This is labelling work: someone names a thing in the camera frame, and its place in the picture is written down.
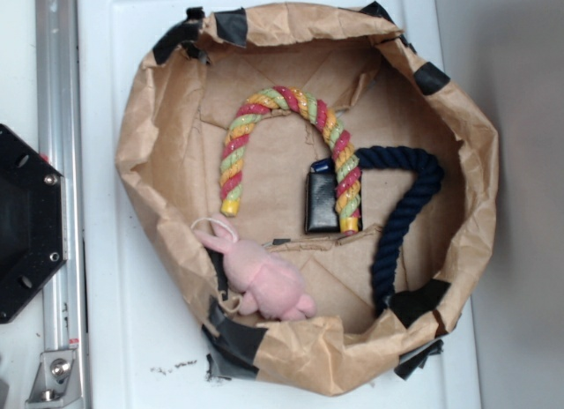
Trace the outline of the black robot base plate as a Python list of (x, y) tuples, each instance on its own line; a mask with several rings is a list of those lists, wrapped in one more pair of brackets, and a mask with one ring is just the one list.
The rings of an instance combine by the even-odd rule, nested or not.
[(1, 323), (12, 322), (66, 259), (61, 174), (1, 126)]

